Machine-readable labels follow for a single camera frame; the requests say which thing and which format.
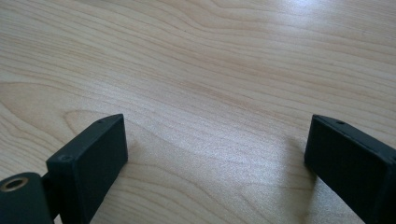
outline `tabletop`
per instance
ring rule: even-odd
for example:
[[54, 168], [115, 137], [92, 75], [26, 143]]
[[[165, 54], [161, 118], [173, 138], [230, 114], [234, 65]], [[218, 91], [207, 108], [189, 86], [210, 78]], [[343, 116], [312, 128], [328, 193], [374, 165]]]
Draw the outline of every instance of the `tabletop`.
[[309, 125], [396, 147], [395, 71], [393, 0], [1, 0], [0, 179], [122, 113], [92, 223], [362, 223], [304, 166]]

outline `wood grain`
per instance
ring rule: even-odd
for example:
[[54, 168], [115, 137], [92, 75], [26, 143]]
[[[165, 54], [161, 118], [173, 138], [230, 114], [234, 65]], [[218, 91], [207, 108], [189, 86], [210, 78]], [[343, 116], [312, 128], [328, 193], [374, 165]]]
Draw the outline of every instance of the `wood grain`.
[[0, 178], [123, 113], [92, 223], [361, 223], [304, 167], [310, 119], [396, 147], [395, 71], [391, 0], [1, 0]]

